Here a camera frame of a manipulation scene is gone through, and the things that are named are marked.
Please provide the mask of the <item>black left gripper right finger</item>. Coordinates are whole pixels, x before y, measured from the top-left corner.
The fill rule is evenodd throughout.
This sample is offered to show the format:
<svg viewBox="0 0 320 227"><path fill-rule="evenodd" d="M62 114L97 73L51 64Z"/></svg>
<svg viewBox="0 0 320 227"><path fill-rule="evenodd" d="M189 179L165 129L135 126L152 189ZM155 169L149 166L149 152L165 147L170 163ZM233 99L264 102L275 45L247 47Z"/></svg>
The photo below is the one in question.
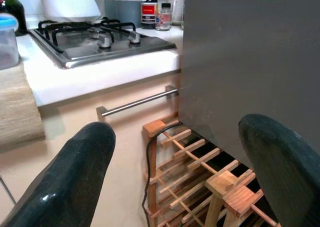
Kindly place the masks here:
<svg viewBox="0 0 320 227"><path fill-rule="evenodd" d="M295 131L263 114L238 123L241 144L283 227L320 225L320 156Z"/></svg>

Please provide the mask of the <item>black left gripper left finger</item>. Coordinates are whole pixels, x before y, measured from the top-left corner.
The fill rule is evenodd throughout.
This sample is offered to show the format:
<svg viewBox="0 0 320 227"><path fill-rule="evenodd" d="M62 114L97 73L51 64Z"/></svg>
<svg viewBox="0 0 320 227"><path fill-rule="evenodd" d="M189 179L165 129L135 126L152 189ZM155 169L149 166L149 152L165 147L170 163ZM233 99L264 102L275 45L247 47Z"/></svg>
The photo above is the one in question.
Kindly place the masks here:
<svg viewBox="0 0 320 227"><path fill-rule="evenodd" d="M105 122L85 125L36 176L2 227L89 227L116 145Z"/></svg>

